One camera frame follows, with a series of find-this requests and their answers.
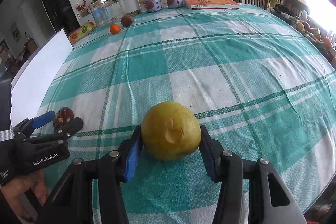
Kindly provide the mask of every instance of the metal screw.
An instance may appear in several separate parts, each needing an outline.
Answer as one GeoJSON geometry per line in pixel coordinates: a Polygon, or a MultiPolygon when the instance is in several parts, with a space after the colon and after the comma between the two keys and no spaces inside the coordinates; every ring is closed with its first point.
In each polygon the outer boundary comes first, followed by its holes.
{"type": "Polygon", "coordinates": [[[119,156],[119,151],[118,150],[112,150],[110,152],[110,157],[115,158],[119,156]]]}
{"type": "Polygon", "coordinates": [[[73,164],[74,165],[80,165],[82,163],[82,159],[81,158],[76,158],[73,160],[73,164]]]}
{"type": "Polygon", "coordinates": [[[224,150],[223,151],[223,155],[227,156],[227,157],[231,157],[232,156],[232,151],[230,151],[230,150],[224,150]]]}
{"type": "Polygon", "coordinates": [[[268,164],[269,163],[269,160],[267,158],[260,158],[260,162],[262,164],[268,164]]]}

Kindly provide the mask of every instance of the clear plastic container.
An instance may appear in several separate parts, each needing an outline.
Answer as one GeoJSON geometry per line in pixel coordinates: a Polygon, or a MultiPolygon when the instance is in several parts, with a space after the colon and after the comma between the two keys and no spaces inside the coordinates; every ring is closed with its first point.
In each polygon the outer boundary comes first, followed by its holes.
{"type": "Polygon", "coordinates": [[[123,15],[137,15],[141,13],[139,0],[118,0],[123,15]]]}
{"type": "Polygon", "coordinates": [[[97,27],[115,19],[109,0],[98,0],[89,5],[97,27]]]}

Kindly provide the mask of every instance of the orange book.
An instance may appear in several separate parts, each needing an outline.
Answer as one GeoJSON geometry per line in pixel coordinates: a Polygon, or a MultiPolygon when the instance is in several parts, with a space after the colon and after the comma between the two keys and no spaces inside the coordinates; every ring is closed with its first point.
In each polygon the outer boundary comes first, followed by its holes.
{"type": "Polygon", "coordinates": [[[239,9],[233,0],[184,0],[189,9],[239,9]]]}

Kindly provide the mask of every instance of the tablecloth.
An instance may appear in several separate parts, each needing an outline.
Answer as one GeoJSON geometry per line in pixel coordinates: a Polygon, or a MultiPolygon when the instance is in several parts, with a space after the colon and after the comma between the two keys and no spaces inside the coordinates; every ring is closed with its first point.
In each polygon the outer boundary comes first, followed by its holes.
{"type": "MultiPolygon", "coordinates": [[[[116,149],[153,105],[175,101],[225,149],[267,157],[305,211],[335,173],[335,82],[308,40],[252,5],[143,13],[115,35],[105,25],[73,50],[41,105],[39,114],[67,106],[84,121],[68,140],[71,157],[44,170],[47,186],[74,158],[116,149]]],[[[52,131],[49,124],[35,134],[52,131]]],[[[199,150],[169,162],[143,150],[121,188],[130,223],[185,224],[211,223],[220,186],[207,177],[199,150]]],[[[93,212],[99,223],[96,181],[93,212]]]]}

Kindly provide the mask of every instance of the round yellow-green fruit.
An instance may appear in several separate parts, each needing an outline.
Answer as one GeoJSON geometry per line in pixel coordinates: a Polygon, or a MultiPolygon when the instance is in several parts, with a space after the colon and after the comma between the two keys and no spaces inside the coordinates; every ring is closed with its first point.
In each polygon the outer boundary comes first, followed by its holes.
{"type": "Polygon", "coordinates": [[[147,111],[141,124],[143,144],[154,158],[178,160],[193,153],[201,141],[201,129],[185,106],[162,102],[147,111]]]}

